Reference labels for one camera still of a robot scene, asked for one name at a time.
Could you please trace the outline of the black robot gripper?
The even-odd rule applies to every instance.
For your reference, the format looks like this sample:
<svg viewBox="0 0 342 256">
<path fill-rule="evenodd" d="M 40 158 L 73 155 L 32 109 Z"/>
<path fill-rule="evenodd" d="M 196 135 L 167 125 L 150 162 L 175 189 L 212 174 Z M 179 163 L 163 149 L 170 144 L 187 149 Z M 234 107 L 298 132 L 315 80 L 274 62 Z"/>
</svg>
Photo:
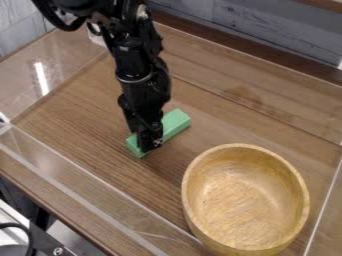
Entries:
<svg viewBox="0 0 342 256">
<path fill-rule="evenodd" d="M 147 153 L 163 143 L 163 125 L 159 121 L 163 117 L 163 106 L 171 99 L 170 74 L 152 71 L 148 75 L 131 76 L 118 72 L 116 79 L 122 85 L 118 104 L 130 131 L 138 133 L 138 147 Z"/>
</svg>

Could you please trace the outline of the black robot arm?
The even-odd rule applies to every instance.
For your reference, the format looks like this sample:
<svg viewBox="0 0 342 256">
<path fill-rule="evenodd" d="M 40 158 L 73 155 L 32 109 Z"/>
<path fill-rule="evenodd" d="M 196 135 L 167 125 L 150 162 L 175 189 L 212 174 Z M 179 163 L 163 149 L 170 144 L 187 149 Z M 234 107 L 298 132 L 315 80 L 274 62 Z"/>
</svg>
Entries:
<svg viewBox="0 0 342 256">
<path fill-rule="evenodd" d="M 144 0 L 31 0 L 44 18 L 65 32 L 87 27 L 103 38 L 122 85 L 118 104 L 142 152 L 163 143 L 163 107 L 171 77 L 160 58 L 163 38 Z"/>
</svg>

